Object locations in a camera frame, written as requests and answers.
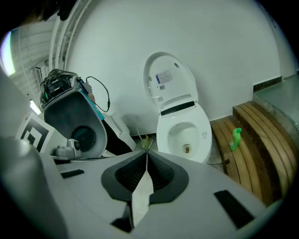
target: toilet lid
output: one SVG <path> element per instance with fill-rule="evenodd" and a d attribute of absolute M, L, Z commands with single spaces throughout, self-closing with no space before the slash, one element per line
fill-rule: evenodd
<path fill-rule="evenodd" d="M 149 101 L 161 111 L 183 99 L 197 102 L 195 78 L 190 69 L 166 52 L 151 55 L 144 67 L 144 87 Z"/>

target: grey floor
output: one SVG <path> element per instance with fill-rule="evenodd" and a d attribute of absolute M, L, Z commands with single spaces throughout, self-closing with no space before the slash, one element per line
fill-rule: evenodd
<path fill-rule="evenodd" d="M 158 151 L 157 141 L 156 139 L 149 139 L 153 143 L 151 145 L 151 149 Z M 142 150 L 141 140 L 135 140 L 137 146 L 135 151 Z M 221 158 L 219 154 L 219 150 L 217 148 L 216 141 L 214 137 L 212 138 L 212 150 L 211 156 L 207 162 L 208 164 L 212 164 L 211 167 L 214 167 L 221 172 L 223 172 L 223 167 L 221 165 Z M 143 177 L 141 178 L 138 186 L 132 194 L 132 211 L 133 211 L 133 222 L 134 225 L 137 226 L 138 223 L 142 220 L 145 214 L 149 210 L 149 196 L 154 193 L 153 183 L 151 177 L 147 170 L 145 171 Z"/>
<path fill-rule="evenodd" d="M 255 93 L 287 114 L 299 126 L 299 77 L 293 76 Z"/>

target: green spray bottle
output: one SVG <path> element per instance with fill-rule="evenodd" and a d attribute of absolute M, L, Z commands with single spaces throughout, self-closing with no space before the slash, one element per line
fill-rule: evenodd
<path fill-rule="evenodd" d="M 236 128 L 236 129 L 233 130 L 232 141 L 229 144 L 230 149 L 232 151 L 235 151 L 239 146 L 239 143 L 241 141 L 241 135 L 240 135 L 241 131 L 242 131 L 241 128 Z"/>

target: white toilet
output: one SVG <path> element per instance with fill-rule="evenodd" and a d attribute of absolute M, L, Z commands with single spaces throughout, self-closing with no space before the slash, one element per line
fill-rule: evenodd
<path fill-rule="evenodd" d="M 159 113 L 158 150 L 205 163 L 211 154 L 211 125 L 197 103 L 195 78 L 189 68 L 173 55 L 157 52 L 145 64 L 144 86 Z"/>

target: sticker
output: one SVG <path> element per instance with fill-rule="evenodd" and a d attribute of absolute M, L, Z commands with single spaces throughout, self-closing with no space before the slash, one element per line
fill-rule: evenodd
<path fill-rule="evenodd" d="M 156 79 L 157 79 L 158 84 L 164 84 L 166 82 L 173 80 L 169 70 L 164 71 L 160 74 L 157 74 Z"/>

